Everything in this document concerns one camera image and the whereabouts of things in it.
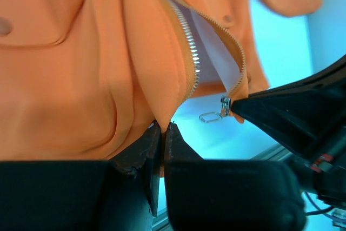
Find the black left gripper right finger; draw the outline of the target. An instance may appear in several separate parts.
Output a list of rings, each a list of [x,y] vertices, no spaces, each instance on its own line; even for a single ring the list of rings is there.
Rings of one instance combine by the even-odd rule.
[[[205,160],[171,123],[164,179],[174,230],[303,230],[304,201],[282,162]]]

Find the orange zip-up jacket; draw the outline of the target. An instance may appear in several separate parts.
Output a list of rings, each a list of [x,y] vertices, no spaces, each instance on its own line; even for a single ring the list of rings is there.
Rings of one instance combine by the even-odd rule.
[[[286,16],[322,0],[261,0]],[[107,160],[191,97],[266,90],[248,0],[1,0],[1,160]]]

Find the silver zipper pull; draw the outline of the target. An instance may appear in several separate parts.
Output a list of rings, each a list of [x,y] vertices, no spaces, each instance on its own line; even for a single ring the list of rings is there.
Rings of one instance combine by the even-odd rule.
[[[220,99],[221,110],[211,111],[199,115],[199,120],[203,123],[213,123],[222,120],[230,115],[231,98],[222,96]]]

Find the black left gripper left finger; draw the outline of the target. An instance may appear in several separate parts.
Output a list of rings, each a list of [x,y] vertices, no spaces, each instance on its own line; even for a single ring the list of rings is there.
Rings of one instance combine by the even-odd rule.
[[[108,161],[1,163],[1,230],[151,230],[161,129]]]

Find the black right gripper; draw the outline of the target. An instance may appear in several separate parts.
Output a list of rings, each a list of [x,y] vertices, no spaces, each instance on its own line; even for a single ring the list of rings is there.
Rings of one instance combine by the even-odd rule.
[[[345,57],[303,80],[237,100],[231,111],[299,157],[320,155],[314,164],[296,155],[286,164],[302,191],[345,209],[345,134],[333,136],[345,124]]]

